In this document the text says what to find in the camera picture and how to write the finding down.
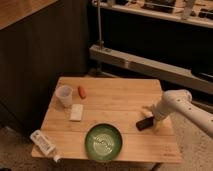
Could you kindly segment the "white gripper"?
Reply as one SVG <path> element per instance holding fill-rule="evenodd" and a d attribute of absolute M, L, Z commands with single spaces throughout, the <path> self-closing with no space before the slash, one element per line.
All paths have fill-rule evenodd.
<path fill-rule="evenodd" d="M 154 116 L 153 129 L 159 131 L 163 125 L 163 121 L 170 113 L 171 110 L 163 103 L 158 102 L 153 106 L 142 106 L 146 111 L 152 112 Z"/>

